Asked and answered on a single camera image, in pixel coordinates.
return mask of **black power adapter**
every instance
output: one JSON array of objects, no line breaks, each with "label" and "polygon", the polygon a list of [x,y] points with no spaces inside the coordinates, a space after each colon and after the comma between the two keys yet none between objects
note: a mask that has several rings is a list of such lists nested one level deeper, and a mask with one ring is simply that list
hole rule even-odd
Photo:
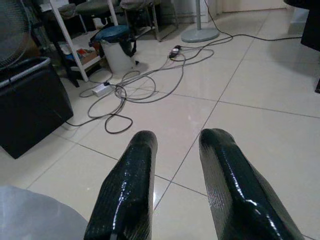
[{"label": "black power adapter", "polygon": [[169,58],[175,58],[180,53],[181,48],[182,47],[180,45],[175,46],[169,53]]}]

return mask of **fan pole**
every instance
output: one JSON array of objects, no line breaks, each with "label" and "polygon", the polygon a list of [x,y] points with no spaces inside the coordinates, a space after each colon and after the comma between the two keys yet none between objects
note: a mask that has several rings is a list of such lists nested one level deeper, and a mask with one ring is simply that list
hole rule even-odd
[{"label": "fan pole", "polygon": [[186,43],[199,43],[199,42],[209,41],[217,38],[220,32],[216,28],[201,27],[200,0],[195,0],[195,6],[196,6],[196,29],[187,30],[183,32],[181,35],[181,40]]}]

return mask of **gray seat cushion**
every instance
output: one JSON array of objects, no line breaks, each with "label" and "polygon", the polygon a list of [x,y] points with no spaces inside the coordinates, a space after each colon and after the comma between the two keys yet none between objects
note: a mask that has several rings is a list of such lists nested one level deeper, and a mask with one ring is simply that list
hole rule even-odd
[{"label": "gray seat cushion", "polygon": [[76,6],[76,12],[81,15],[100,15],[109,11],[107,0],[91,0]]},{"label": "gray seat cushion", "polygon": [[161,0],[121,0],[120,6],[128,11],[136,11],[143,9],[147,5],[158,5],[160,3]]}]

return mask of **white trash bin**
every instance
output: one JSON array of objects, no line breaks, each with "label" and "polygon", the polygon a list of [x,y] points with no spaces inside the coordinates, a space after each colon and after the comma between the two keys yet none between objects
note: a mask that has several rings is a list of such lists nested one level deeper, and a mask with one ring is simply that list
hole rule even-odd
[{"label": "white trash bin", "polygon": [[124,75],[135,68],[136,43],[132,48],[130,30],[126,25],[108,27],[100,31],[94,40],[101,43],[113,74]]}]

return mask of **gray surface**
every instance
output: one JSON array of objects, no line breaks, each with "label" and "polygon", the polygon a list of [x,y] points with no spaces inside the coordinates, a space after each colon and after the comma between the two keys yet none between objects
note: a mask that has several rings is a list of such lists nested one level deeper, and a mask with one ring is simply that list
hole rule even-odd
[{"label": "gray surface", "polygon": [[80,240],[87,227],[71,207],[14,186],[0,187],[0,219],[2,240]]},{"label": "gray surface", "polygon": [[76,12],[81,15],[99,15],[109,11],[107,0],[86,1],[76,6]]},{"label": "gray surface", "polygon": [[120,6],[127,11],[137,11],[149,5],[158,5],[161,0],[121,0]]},{"label": "gray surface", "polygon": [[182,33],[181,40],[186,43],[199,43],[217,38],[220,32],[216,28],[192,29]]}]

